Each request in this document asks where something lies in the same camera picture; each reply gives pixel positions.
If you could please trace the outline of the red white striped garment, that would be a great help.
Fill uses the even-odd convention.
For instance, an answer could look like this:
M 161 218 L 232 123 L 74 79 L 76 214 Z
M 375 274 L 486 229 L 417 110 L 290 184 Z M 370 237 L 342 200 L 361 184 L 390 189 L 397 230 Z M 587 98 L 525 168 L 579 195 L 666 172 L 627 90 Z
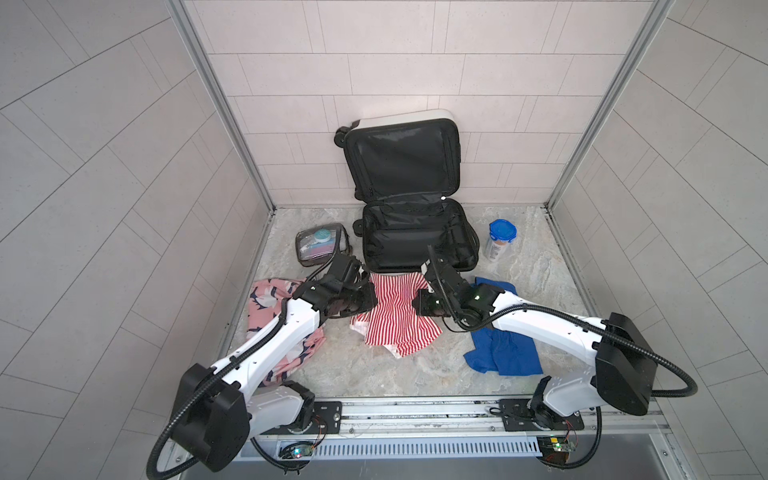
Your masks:
M 364 337 L 368 346 L 383 346 L 403 358 L 430 346 L 442 333 L 430 318 L 420 316 L 412 302 L 428 287 L 420 273 L 383 275 L 373 273 L 377 305 L 350 320 L 350 328 Z

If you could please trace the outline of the blue cloth garment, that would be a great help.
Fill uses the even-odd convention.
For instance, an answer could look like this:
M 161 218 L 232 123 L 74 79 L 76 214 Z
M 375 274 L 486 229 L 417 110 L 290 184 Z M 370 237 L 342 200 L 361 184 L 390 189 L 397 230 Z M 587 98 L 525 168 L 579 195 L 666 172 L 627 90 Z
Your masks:
M 474 349 L 464 354 L 467 365 L 479 373 L 500 376 L 532 376 L 543 373 L 534 340 L 528 336 L 492 328 L 473 331 Z

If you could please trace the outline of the pink whale print garment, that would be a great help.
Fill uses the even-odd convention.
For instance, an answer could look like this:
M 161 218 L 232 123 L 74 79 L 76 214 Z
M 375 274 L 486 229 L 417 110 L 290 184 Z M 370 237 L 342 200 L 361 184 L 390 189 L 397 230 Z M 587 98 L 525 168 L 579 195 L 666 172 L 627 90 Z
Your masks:
M 302 279 L 271 278 L 257 280 L 253 283 L 247 301 L 247 340 L 263 330 L 281 312 L 283 300 L 290 298 L 302 282 Z M 322 328 L 318 328 L 311 335 L 306 336 L 288 351 L 259 386 L 270 387 L 282 384 L 292 373 L 314 356 L 325 341 L 326 337 Z

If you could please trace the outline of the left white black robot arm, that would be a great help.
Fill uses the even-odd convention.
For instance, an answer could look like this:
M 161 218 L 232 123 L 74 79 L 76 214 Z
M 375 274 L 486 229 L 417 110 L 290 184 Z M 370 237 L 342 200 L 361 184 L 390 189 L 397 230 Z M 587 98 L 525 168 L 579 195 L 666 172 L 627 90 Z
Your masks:
M 334 253 L 281 300 L 265 328 L 231 355 L 184 373 L 172 414 L 147 461 L 148 478 L 169 479 L 196 463 L 217 472 L 252 437 L 282 426 L 305 427 L 313 394 L 294 382 L 260 390 L 261 382 L 326 320 L 355 316 L 376 304 L 363 263 Z

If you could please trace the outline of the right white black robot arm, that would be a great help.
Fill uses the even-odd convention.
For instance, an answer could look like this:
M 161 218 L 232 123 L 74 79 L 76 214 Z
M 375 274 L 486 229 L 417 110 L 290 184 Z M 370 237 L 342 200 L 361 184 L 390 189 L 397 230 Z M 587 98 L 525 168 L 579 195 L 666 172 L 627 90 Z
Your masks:
M 451 318 L 459 332 L 492 328 L 521 334 L 584 363 L 566 376 L 543 378 L 524 408 L 524 420 L 555 430 L 583 409 L 609 405 L 634 416 L 648 412 L 657 366 L 629 319 L 573 316 L 493 285 L 472 286 L 434 248 L 427 251 L 421 272 L 428 288 L 420 292 L 417 310 Z

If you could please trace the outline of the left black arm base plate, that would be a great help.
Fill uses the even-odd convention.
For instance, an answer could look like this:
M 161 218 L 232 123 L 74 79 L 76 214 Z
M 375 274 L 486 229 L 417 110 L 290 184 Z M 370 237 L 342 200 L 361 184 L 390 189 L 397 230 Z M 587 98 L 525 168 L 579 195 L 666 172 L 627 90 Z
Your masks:
M 343 403 L 341 401 L 316 401 L 309 415 L 309 423 L 279 426 L 264 432 L 264 435 L 317 435 L 340 432 Z

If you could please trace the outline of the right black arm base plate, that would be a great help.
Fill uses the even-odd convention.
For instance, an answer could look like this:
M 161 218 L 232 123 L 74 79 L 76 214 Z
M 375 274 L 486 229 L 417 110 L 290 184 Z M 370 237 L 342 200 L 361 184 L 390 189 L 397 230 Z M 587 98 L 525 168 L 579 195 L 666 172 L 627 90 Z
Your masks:
M 522 431 L 580 431 L 584 422 L 579 414 L 562 417 L 547 407 L 533 410 L 528 399 L 501 399 L 493 409 L 493 415 L 502 420 L 506 432 Z

